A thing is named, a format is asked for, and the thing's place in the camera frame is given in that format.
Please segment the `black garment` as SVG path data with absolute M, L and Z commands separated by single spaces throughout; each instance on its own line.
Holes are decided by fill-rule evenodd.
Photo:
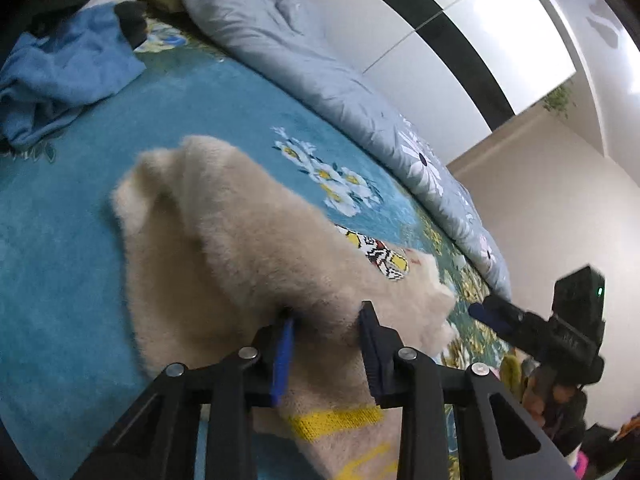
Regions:
M 136 50 L 146 40 L 146 5 L 140 1 L 123 1 L 114 5 L 120 30 L 132 50 Z

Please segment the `cream fuzzy knit sweater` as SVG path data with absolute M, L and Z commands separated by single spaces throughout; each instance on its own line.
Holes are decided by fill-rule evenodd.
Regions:
M 294 441 L 327 479 L 396 476 L 400 413 L 370 396 L 357 318 L 434 356 L 454 336 L 456 300 L 436 260 L 337 226 L 231 144 L 187 136 L 142 153 L 113 207 L 126 256 L 127 307 L 146 369 L 213 364 L 277 312 L 297 327 L 283 399 L 254 427 Z

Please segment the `teal floral bed sheet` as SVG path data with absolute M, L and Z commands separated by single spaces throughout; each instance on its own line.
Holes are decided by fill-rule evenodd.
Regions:
M 468 315 L 488 292 L 439 224 L 347 136 L 180 22 L 152 18 L 145 69 L 23 155 L 1 159 L 1 418 L 41 479 L 67 479 L 144 389 L 111 203 L 150 148 L 236 145 L 332 221 L 435 256 L 457 304 L 450 366 L 506 345 Z

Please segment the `white black sliding wardrobe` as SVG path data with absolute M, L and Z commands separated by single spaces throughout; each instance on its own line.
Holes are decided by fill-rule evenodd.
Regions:
M 449 164 L 570 79 L 540 0 L 310 0 L 340 58 Z

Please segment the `light blue floral quilt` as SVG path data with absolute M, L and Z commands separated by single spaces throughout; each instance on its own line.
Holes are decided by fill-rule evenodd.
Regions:
M 416 128 L 331 49 L 309 0 L 181 0 L 194 24 L 374 157 L 430 213 L 491 290 L 511 299 L 506 259 L 468 190 Z

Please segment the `green hanging plant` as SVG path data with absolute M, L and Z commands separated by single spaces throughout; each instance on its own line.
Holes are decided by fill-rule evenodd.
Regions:
M 559 118 L 569 118 L 570 111 L 576 106 L 573 99 L 573 83 L 560 84 L 541 100 L 542 107 Z

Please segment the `blue garment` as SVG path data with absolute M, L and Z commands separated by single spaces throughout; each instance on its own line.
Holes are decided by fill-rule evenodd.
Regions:
M 33 148 L 143 71 L 113 3 L 77 12 L 47 37 L 25 32 L 1 69 L 1 147 Z

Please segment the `clothes pile on floor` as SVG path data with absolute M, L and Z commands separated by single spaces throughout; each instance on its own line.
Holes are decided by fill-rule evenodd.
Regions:
M 505 356 L 499 377 L 521 406 L 544 430 L 579 479 L 639 477 L 639 417 L 620 429 L 585 419 L 587 395 L 582 386 L 557 382 L 549 390 L 539 385 L 544 372 L 533 360 Z

